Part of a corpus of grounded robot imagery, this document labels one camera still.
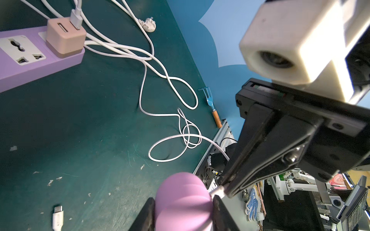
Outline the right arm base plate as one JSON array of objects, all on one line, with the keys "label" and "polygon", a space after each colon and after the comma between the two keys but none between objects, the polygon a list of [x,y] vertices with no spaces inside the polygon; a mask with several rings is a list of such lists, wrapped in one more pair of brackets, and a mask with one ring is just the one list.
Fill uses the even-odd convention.
[{"label": "right arm base plate", "polygon": [[[231,157],[235,149],[235,143],[238,141],[233,138],[223,138],[220,143],[221,148],[224,152]],[[215,186],[215,180],[222,173],[227,164],[227,159],[221,153],[221,151],[214,145],[211,145],[209,151],[206,152],[205,156],[199,163],[195,170],[195,175],[198,176],[205,184],[207,189]]]}]

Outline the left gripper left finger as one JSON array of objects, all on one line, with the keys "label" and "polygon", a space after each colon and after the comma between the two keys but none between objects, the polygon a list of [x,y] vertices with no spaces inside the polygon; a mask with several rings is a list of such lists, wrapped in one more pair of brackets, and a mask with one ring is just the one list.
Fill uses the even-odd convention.
[{"label": "left gripper left finger", "polygon": [[150,197],[137,215],[128,231],[155,230],[155,199]]}]

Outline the pink USB charger adapter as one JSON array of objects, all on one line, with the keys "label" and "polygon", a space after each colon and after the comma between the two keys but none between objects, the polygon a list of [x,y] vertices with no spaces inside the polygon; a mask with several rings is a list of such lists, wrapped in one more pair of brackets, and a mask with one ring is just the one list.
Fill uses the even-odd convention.
[{"label": "pink USB charger adapter", "polygon": [[86,34],[84,28],[76,29],[69,17],[49,19],[46,45],[57,57],[66,58],[82,52]]}]

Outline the purple power strip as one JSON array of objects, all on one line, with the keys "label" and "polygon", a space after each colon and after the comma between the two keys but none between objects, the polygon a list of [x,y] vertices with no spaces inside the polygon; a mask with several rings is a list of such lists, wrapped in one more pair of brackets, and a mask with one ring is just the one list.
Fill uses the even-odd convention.
[{"label": "purple power strip", "polygon": [[46,31],[45,26],[1,32],[1,92],[82,62],[85,50],[57,57],[46,45]]}]

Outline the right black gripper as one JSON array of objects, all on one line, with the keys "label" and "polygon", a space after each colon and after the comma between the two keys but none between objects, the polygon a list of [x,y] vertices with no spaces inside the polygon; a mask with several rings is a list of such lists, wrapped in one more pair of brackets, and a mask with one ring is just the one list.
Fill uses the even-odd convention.
[{"label": "right black gripper", "polygon": [[245,122],[217,180],[228,197],[295,167],[330,179],[370,154],[369,109],[257,79],[235,99]]}]

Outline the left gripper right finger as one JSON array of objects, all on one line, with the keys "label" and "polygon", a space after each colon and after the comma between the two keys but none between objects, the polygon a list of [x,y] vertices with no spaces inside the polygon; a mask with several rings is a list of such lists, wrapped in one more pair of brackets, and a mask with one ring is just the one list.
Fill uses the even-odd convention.
[{"label": "left gripper right finger", "polygon": [[213,229],[214,231],[240,231],[218,195],[213,198]]}]

